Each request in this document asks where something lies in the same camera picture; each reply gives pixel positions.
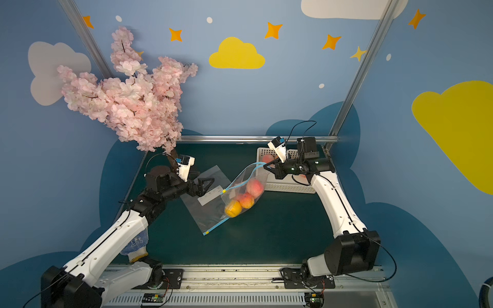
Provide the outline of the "clear zip-top bag blue zipper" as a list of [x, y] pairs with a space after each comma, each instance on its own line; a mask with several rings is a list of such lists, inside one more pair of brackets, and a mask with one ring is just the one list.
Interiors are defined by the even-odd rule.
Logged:
[[[265, 165], [264, 162], [256, 162], [253, 164], [249, 164], [232, 181], [232, 183], [222, 191], [220, 196], [221, 196], [222, 201], [224, 202], [225, 206], [228, 205], [232, 200], [238, 200], [238, 196], [247, 193], [247, 190], [246, 190], [247, 189], [247, 183], [250, 179], [259, 180], [264, 185], [264, 191], [265, 191], [265, 186], [267, 183], [267, 177], [270, 173], [264, 168], [264, 165]], [[255, 204], [258, 202], [260, 197], [255, 199]], [[241, 214], [248, 211], [248, 210], [249, 209], [243, 209]]]

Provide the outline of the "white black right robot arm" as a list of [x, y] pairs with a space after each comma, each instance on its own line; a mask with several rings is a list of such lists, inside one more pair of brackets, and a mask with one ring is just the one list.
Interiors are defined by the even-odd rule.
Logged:
[[298, 157], [288, 155], [286, 141], [277, 136], [268, 143], [277, 158], [271, 171], [277, 180], [304, 175], [326, 211], [334, 240], [323, 254], [306, 261], [305, 272], [312, 277], [351, 275], [371, 270], [380, 249], [380, 236], [369, 231], [351, 207], [330, 158], [321, 157], [314, 137], [297, 139]]

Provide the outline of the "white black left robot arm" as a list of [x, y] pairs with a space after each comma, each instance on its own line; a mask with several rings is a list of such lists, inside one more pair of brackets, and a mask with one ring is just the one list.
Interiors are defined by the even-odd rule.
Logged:
[[145, 284], [164, 282], [163, 265], [148, 256], [106, 278], [101, 275], [138, 234], [146, 230], [182, 195], [204, 196], [214, 178], [201, 178], [157, 166], [146, 176], [146, 187], [129, 209], [103, 235], [63, 267], [47, 269], [41, 277], [41, 307], [101, 307], [119, 295]]

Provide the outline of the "pink peach with leaf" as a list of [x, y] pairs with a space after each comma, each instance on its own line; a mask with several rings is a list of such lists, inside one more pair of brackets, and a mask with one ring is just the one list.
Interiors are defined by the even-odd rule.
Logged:
[[264, 185], [256, 179], [250, 179], [246, 185], [246, 191], [254, 198], [259, 198], [264, 192]]

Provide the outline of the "yellow red mango fruit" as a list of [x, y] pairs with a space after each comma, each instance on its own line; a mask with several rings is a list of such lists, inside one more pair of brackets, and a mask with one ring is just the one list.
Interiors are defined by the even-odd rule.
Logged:
[[232, 200], [228, 205], [225, 206], [224, 213], [230, 218], [235, 218], [240, 215], [243, 210], [240, 202], [237, 200]]

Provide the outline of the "pink peach large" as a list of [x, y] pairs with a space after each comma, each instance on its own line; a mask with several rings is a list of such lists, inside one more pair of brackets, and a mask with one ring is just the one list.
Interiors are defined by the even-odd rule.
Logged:
[[238, 202], [244, 209], [251, 209], [255, 204], [255, 198], [250, 193], [245, 193], [238, 196]]

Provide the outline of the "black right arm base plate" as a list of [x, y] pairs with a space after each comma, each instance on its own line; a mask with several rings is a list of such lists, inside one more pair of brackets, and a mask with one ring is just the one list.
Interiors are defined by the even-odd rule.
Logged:
[[301, 268], [281, 268], [281, 280], [286, 289], [335, 289], [332, 275], [312, 276], [305, 266]]

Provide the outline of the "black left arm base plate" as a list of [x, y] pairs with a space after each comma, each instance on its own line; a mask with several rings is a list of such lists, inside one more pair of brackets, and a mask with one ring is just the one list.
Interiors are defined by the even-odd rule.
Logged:
[[147, 283], [134, 287], [134, 290], [179, 290], [183, 282], [182, 268], [164, 268], [161, 273], [153, 271]]

